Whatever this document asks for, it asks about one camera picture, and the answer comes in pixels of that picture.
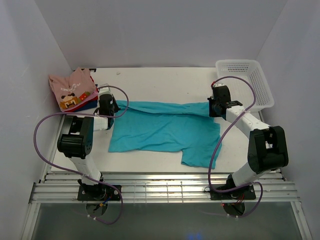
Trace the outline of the teal t-shirt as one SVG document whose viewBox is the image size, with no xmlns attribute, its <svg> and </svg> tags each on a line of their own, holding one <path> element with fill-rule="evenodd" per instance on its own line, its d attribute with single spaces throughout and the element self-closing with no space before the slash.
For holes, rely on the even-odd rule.
<svg viewBox="0 0 320 240">
<path fill-rule="evenodd" d="M 125 100 L 113 124 L 109 152 L 182 152 L 181 164 L 189 167 L 216 166 L 221 145 L 221 127 L 209 117 L 207 102 L 164 103 Z"/>
</svg>

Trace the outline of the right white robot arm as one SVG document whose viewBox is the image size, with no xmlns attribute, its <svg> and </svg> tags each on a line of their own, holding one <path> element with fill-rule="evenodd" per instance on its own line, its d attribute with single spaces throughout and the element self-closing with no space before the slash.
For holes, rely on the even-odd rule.
<svg viewBox="0 0 320 240">
<path fill-rule="evenodd" d="M 244 188 L 254 183 L 264 174 L 286 167 L 289 163 L 285 131 L 280 126 L 270 126 L 246 109 L 237 100 L 231 100 L 229 88 L 223 83 L 211 86 L 212 96 L 209 101 L 209 116 L 221 117 L 230 126 L 220 137 L 211 157 L 213 163 L 222 139 L 233 127 L 237 127 L 247 138 L 247 162 L 237 171 L 230 174 L 225 185 L 215 188 L 208 173 L 209 187 L 212 192 L 227 194 L 237 199 L 244 193 Z"/>
</svg>

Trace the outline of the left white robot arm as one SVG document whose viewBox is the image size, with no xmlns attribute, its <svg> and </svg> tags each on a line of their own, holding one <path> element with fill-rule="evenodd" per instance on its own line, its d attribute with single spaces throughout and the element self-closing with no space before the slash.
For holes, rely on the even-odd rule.
<svg viewBox="0 0 320 240">
<path fill-rule="evenodd" d="M 96 131 L 110 130 L 114 124 L 112 118 L 120 108 L 114 95 L 108 90 L 98 97 L 98 116 L 67 115 L 57 140 L 57 150 L 63 153 L 84 176 L 78 180 L 86 197 L 101 200 L 106 195 L 106 186 L 96 181 L 103 181 L 103 175 L 89 156 L 93 148 L 93 136 Z"/>
</svg>

